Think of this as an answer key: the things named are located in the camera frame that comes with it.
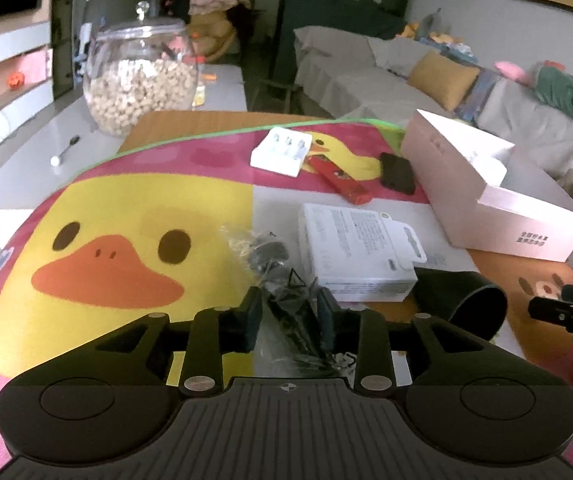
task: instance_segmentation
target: plastic bag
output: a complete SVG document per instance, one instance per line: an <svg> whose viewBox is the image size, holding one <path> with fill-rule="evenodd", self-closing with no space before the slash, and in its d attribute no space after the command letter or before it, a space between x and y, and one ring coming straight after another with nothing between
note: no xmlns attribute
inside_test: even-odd
<svg viewBox="0 0 573 480"><path fill-rule="evenodd" d="M295 272L287 245L273 233L236 226L221 229L231 252L264 291L263 320L256 344L261 376L338 377L351 373L355 359L322 350L314 310L314 287Z"/></svg>

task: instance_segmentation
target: black cup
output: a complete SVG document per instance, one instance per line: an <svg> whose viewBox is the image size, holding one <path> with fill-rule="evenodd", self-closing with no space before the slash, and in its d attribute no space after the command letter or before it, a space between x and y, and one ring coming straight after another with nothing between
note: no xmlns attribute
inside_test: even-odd
<svg viewBox="0 0 573 480"><path fill-rule="evenodd" d="M426 312L489 341L507 316L507 295L479 272L416 267L413 295Z"/></svg>

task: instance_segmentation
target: glass jar lid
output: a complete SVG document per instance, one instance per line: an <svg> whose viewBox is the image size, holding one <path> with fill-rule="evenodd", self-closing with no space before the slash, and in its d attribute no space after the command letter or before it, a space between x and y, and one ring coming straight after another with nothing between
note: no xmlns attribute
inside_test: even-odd
<svg viewBox="0 0 573 480"><path fill-rule="evenodd" d="M139 2L135 9L138 19L119 23L98 33L97 40L133 40L150 38L158 34L179 34L186 31L185 23L179 18L147 18L148 2Z"/></svg>

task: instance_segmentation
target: duck eye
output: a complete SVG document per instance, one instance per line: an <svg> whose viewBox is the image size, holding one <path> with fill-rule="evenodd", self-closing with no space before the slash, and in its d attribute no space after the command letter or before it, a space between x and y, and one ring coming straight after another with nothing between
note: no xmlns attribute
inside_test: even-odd
<svg viewBox="0 0 573 480"><path fill-rule="evenodd" d="M191 238L180 229L166 232L158 245L158 256L165 264L182 263L191 249Z"/></svg>
<svg viewBox="0 0 573 480"><path fill-rule="evenodd" d="M80 223L71 222L60 229L60 232L55 236L53 240L53 250L61 251L71 245L71 242L80 232Z"/></svg>

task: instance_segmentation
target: jar knob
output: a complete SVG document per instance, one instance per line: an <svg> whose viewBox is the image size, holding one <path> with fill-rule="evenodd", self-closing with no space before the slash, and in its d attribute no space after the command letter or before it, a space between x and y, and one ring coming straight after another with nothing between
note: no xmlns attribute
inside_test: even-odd
<svg viewBox="0 0 573 480"><path fill-rule="evenodd" d="M143 22L149 13L150 7L151 6L149 5L149 2L138 2L137 7L135 7L135 12L137 12L137 19Z"/></svg>

